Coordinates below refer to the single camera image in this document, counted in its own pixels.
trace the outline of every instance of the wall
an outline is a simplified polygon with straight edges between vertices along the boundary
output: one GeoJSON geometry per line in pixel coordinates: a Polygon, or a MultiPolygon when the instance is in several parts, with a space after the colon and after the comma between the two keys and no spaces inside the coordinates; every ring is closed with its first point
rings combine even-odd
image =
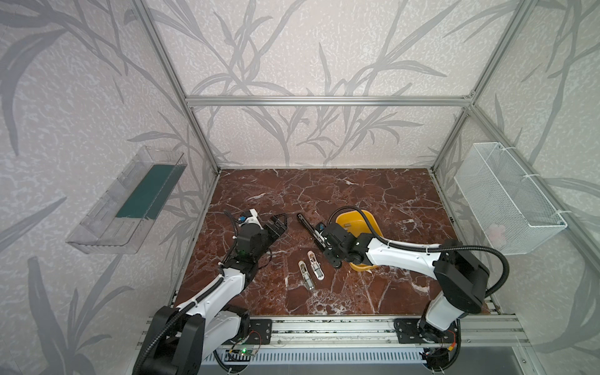
{"type": "Polygon", "coordinates": [[[121,374],[214,180],[127,1],[0,1],[0,373],[121,374]],[[135,255],[67,245],[142,145],[188,167],[135,255]]]}
{"type": "MultiPolygon", "coordinates": [[[[517,3],[148,0],[187,95],[468,95],[517,3]]],[[[244,167],[429,166],[458,112],[382,111],[196,108],[220,164],[244,167]]]]}
{"type": "MultiPolygon", "coordinates": [[[[597,160],[600,1],[539,1],[478,106],[600,238],[597,160]]],[[[489,139],[471,120],[438,171],[469,241],[485,243],[452,180],[473,142],[489,139]]],[[[511,276],[495,296],[517,313],[546,372],[600,368],[600,280],[564,234],[509,258],[511,276]]],[[[499,265],[492,263],[495,272],[499,265]]]]}

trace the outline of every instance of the robotic arm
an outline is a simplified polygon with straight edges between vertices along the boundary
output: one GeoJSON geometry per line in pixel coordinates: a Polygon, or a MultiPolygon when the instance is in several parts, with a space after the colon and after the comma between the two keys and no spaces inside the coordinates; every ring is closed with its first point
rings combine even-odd
{"type": "Polygon", "coordinates": [[[431,301],[419,322],[422,336],[438,341],[459,317],[481,312],[490,271],[470,251],[451,251],[458,241],[440,244],[411,244],[381,241],[374,234],[355,237],[339,224],[332,223],[320,233],[323,243],[339,258],[356,265],[392,266],[427,275],[440,283],[442,291],[431,301]],[[390,245],[415,247],[423,252],[402,250],[390,245]]]}
{"type": "Polygon", "coordinates": [[[133,375],[196,374],[202,359],[228,339],[248,335],[250,313],[227,305],[252,282],[259,259],[287,229],[282,215],[264,227],[255,209],[240,217],[239,233],[220,263],[220,274],[198,294],[175,308],[164,306],[152,318],[133,375]]]}
{"type": "MultiPolygon", "coordinates": [[[[343,260],[356,265],[404,268],[436,279],[442,291],[425,308],[418,322],[419,336],[430,343],[442,342],[446,330],[458,318],[468,313],[480,313],[484,298],[498,290],[508,278],[508,262],[495,249],[463,246],[456,240],[448,240],[442,245],[387,240],[376,234],[361,210],[353,206],[341,209],[349,208],[362,215],[371,233],[355,237],[337,223],[326,227],[321,224],[320,230],[315,230],[301,214],[298,218],[335,268],[341,267],[343,260]],[[502,261],[502,276],[488,290],[485,288],[490,272],[470,250],[487,251],[502,261]]],[[[256,210],[251,209],[242,214],[239,233],[236,221],[230,217],[237,236],[220,263],[219,276],[188,301],[175,308],[162,307],[156,313],[133,375],[196,374],[202,359],[218,346],[228,339],[238,341],[248,336],[249,312],[227,303],[252,282],[259,269],[259,259],[286,231],[287,219],[282,222],[279,217],[281,215],[271,217],[272,222],[263,227],[256,210]]],[[[458,346],[450,363],[440,368],[448,368],[458,356],[459,349],[458,346]]]]}

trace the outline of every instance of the white wire basket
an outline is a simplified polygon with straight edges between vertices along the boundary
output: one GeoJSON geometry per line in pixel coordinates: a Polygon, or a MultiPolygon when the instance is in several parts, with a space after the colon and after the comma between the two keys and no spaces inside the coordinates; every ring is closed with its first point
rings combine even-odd
{"type": "Polygon", "coordinates": [[[474,143],[454,176],[491,246],[526,254],[566,222],[511,153],[498,142],[474,143]]]}

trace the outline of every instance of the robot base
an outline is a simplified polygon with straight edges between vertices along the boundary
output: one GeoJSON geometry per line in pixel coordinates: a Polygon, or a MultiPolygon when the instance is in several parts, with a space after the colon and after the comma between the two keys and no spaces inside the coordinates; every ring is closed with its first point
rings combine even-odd
{"type": "Polygon", "coordinates": [[[456,333],[456,323],[452,323],[448,328],[448,331],[444,332],[444,336],[437,337],[435,340],[428,340],[424,338],[419,330],[419,320],[421,318],[398,318],[394,319],[394,328],[396,330],[396,336],[398,337],[398,344],[452,344],[454,341],[454,335],[452,331],[456,333]]]}

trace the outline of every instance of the yellow bowl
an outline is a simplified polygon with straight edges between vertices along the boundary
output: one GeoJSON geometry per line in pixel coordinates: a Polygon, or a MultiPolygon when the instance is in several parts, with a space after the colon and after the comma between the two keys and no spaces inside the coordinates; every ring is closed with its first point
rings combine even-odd
{"type": "MultiPolygon", "coordinates": [[[[379,229],[379,225],[377,225],[377,221],[373,217],[372,213],[370,213],[364,209],[361,211],[365,214],[367,219],[369,219],[369,222],[373,226],[373,229],[375,230],[375,232],[378,235],[383,237],[383,234],[381,233],[381,229],[379,229]]],[[[355,237],[358,237],[358,235],[360,235],[361,233],[371,233],[371,230],[367,226],[367,223],[365,222],[365,220],[356,211],[344,212],[343,214],[340,214],[335,219],[335,222],[338,223],[339,225],[341,225],[342,228],[346,229],[348,232],[352,233],[352,235],[355,237]]],[[[363,265],[363,264],[356,265],[354,263],[350,263],[350,267],[352,267],[352,269],[354,271],[358,271],[358,272],[377,268],[377,266],[368,266],[368,265],[363,265]]]]}

